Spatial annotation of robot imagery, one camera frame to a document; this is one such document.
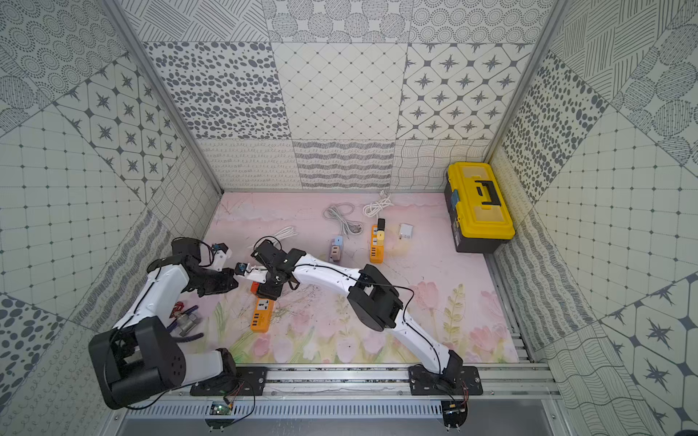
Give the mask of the white charger plug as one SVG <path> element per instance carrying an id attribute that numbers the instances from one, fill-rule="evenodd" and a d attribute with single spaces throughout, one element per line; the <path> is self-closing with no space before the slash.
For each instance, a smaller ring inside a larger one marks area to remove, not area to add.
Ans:
<path id="1" fill-rule="evenodd" d="M 412 238 L 414 233 L 414 227 L 409 225 L 409 223 L 401 223 L 399 226 L 398 236 L 401 240 L 409 240 Z"/>

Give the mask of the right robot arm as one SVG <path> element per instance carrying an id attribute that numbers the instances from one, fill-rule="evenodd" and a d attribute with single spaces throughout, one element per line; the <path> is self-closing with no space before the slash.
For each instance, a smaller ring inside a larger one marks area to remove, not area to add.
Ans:
<path id="1" fill-rule="evenodd" d="M 244 277 L 259 284 L 257 295 L 274 300 L 285 285 L 314 285 L 347 298 L 365 327 L 387 331 L 417 357 L 432 379 L 456 387 L 460 383 L 463 359 L 457 352 L 438 343 L 408 313 L 400 298 L 401 286 L 393 285 L 370 263 L 360 269 L 323 262 L 298 249 L 285 252 L 263 239 L 252 257 L 259 268 L 245 268 Z"/>

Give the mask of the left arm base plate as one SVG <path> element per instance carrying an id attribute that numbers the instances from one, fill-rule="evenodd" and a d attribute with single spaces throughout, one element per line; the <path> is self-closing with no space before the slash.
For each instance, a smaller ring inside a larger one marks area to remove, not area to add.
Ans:
<path id="1" fill-rule="evenodd" d="M 264 393 L 268 368 L 263 366 L 237 367 L 236 374 L 220 374 L 195 383 L 190 389 L 194 397 L 261 396 Z"/>

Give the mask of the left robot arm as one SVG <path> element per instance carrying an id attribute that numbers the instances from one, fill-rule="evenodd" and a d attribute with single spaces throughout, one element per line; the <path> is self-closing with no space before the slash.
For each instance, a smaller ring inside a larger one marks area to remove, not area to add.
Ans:
<path id="1" fill-rule="evenodd" d="M 174 239 L 171 246 L 170 256 L 148 265 L 147 281 L 131 308 L 111 330 L 89 343 L 97 384 L 112 410 L 131 408 L 176 388 L 236 379 L 236 363 L 228 350 L 187 354 L 181 348 L 184 339 L 168 328 L 184 292 L 203 297 L 236 289 L 234 272 L 225 267 L 229 249 L 188 237 Z"/>

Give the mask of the purple power strip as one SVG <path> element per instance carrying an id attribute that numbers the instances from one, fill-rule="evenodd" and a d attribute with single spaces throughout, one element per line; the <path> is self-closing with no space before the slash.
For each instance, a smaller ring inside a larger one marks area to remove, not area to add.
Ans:
<path id="1" fill-rule="evenodd" d="M 330 247 L 328 261 L 330 263 L 340 263 L 342 258 L 342 247 L 340 245 L 332 245 Z"/>

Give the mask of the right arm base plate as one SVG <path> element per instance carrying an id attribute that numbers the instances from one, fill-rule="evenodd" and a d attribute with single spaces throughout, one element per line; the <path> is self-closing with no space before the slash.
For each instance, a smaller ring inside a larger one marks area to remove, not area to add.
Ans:
<path id="1" fill-rule="evenodd" d="M 480 373 L 474 366 L 457 368 L 453 378 L 432 374 L 421 364 L 408 367 L 407 372 L 412 396 L 452 395 L 456 397 L 463 396 L 465 393 L 474 396 L 484 393 Z"/>

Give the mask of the large orange power strip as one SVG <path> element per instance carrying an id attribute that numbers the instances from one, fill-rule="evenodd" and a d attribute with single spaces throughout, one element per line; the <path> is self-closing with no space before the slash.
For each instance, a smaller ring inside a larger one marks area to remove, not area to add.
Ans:
<path id="1" fill-rule="evenodd" d="M 256 300 L 256 306 L 254 307 L 252 321 L 250 323 L 251 331 L 256 332 L 257 334 L 265 334 L 268 332 L 273 318 L 273 310 L 273 300 L 258 298 Z"/>

